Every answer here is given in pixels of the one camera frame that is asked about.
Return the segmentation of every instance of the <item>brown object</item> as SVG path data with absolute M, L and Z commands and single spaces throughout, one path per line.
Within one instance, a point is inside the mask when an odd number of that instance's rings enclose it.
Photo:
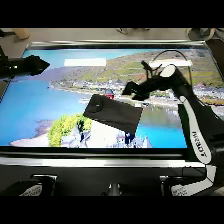
M 12 31 L 16 33 L 20 40 L 27 39 L 30 36 L 30 32 L 27 28 L 12 28 Z

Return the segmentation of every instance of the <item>dark cloth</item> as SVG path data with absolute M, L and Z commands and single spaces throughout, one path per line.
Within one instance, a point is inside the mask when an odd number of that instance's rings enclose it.
M 134 135 L 141 113 L 142 108 L 94 94 L 83 115 Z

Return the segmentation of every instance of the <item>robotic arm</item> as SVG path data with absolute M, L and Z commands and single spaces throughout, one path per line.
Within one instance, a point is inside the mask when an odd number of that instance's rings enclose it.
M 217 175 L 217 171 L 222 173 L 224 164 L 224 121 L 212 111 L 211 107 L 204 105 L 197 98 L 180 70 L 172 64 L 139 85 L 134 82 L 127 83 L 122 94 L 135 93 L 132 99 L 143 101 L 149 97 L 150 92 L 167 89 L 172 89 L 182 103 L 178 105 L 178 113 L 190 161 L 205 164 L 207 170 L 207 176 L 203 181 L 187 185 L 178 184 L 172 186 L 170 191 L 172 195 L 193 195 L 215 185 L 215 182 L 220 184 L 220 179 L 215 177 L 220 176 Z

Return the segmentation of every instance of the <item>white circular joint cap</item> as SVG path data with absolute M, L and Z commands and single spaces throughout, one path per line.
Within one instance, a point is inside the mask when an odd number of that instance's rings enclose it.
M 162 77 L 170 77 L 175 72 L 176 67 L 175 65 L 167 65 L 163 71 L 160 73 L 160 76 Z

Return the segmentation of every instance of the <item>sea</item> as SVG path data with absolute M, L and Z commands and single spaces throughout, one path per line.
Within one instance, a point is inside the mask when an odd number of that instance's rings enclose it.
M 114 50 L 104 54 L 98 50 L 89 53 L 89 57 L 118 56 L 143 52 L 143 49 L 127 49 L 124 52 Z M 79 50 L 86 57 L 87 50 Z M 63 66 L 65 58 L 74 58 L 71 50 L 60 51 L 26 51 L 24 57 L 31 54 L 39 55 L 43 60 L 51 63 L 51 68 Z M 68 92 L 49 88 L 49 83 L 42 80 L 18 80 L 11 82 L 3 100 L 0 103 L 0 146 L 8 146 L 10 142 L 32 138 L 36 135 L 37 121 L 56 120 L 62 115 L 72 115 L 84 112 L 87 104 L 79 103 L 82 98 L 90 98 L 89 94 Z M 149 137 L 154 148 L 186 148 L 183 131 L 178 116 L 165 108 L 146 108 L 139 122 L 136 135 Z

